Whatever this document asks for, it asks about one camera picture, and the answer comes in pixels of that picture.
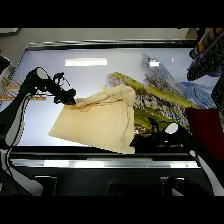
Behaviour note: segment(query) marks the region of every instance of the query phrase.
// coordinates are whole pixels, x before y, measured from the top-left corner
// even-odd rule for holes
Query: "beige cloth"
[[[64,105],[49,135],[98,148],[134,154],[135,91],[129,86],[103,87],[103,92]]]

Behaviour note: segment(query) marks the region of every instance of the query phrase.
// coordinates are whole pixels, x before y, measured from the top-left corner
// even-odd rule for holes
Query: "dark red garment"
[[[193,136],[218,160],[224,162],[224,133],[217,109],[186,108]]]

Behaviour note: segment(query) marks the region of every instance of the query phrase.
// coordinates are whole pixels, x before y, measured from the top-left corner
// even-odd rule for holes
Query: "floor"
[[[26,46],[34,42],[94,39],[186,39],[187,32],[188,28],[179,30],[177,28],[22,28],[16,36],[0,37],[0,54],[8,57],[16,65]]]

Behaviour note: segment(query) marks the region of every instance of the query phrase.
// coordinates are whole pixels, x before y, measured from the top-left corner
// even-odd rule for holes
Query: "robotic arm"
[[[62,77],[63,73],[58,73],[55,78]],[[26,106],[33,95],[38,90],[50,92],[54,95],[54,102],[74,105],[76,91],[69,89],[65,91],[46,73],[43,68],[37,67],[30,71],[22,83],[19,93],[11,104],[0,112],[0,155],[1,169],[3,173],[11,175],[14,180],[32,195],[41,195],[43,187],[35,180],[30,180],[22,175],[9,164],[9,154],[12,146],[16,146],[24,129],[24,113]]]

